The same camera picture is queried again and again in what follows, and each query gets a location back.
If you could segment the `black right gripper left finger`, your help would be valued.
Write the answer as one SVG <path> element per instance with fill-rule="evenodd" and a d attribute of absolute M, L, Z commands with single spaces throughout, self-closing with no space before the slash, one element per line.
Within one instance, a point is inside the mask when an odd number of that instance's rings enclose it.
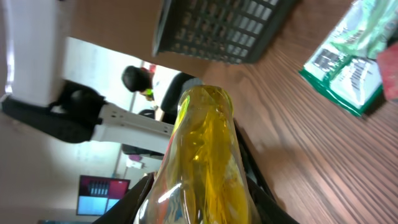
<path fill-rule="evenodd" d="M 155 175 L 144 176 L 127 194 L 108 212 L 95 220 L 93 224 L 133 224 L 139 207 L 150 192 Z"/>

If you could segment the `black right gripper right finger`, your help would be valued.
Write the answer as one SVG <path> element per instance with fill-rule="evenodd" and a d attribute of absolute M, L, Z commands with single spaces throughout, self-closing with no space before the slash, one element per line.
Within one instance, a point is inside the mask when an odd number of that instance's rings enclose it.
<path fill-rule="evenodd" d="M 248 143 L 239 129 L 239 124 L 234 120 L 239 150 L 243 160 L 243 167 L 246 173 L 249 192 L 259 212 L 263 224 L 299 224 L 280 206 L 278 206 L 271 188 L 265 181 L 259 170 Z"/>

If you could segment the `yellow liquid Vim bottle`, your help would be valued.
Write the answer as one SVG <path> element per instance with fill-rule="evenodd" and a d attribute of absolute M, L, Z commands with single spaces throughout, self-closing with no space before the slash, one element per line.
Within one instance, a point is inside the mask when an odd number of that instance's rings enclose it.
<path fill-rule="evenodd" d="M 169 146 L 134 223 L 260 223 L 250 196 L 227 92 L 184 92 Z"/>

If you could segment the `green 3M glove package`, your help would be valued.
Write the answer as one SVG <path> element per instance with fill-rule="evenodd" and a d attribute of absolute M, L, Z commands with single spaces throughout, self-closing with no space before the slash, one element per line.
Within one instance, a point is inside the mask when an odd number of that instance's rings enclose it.
<path fill-rule="evenodd" d="M 376 58 L 396 30 L 396 0 L 353 1 L 299 73 L 319 94 L 360 117 L 382 92 Z"/>

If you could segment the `red tissue packet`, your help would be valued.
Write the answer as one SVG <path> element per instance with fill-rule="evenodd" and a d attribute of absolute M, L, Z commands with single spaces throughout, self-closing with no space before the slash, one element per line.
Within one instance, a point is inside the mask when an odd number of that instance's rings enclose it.
<path fill-rule="evenodd" d="M 397 101 L 397 42 L 377 55 L 377 65 L 385 99 Z"/>

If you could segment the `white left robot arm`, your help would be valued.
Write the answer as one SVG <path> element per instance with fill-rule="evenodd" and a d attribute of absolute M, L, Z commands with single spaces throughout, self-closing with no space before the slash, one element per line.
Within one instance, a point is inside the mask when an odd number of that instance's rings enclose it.
<path fill-rule="evenodd" d="M 171 124 L 128 112 L 63 76 L 73 1 L 3 0 L 7 81 L 1 111 L 69 143 L 116 142 L 164 153 Z"/>

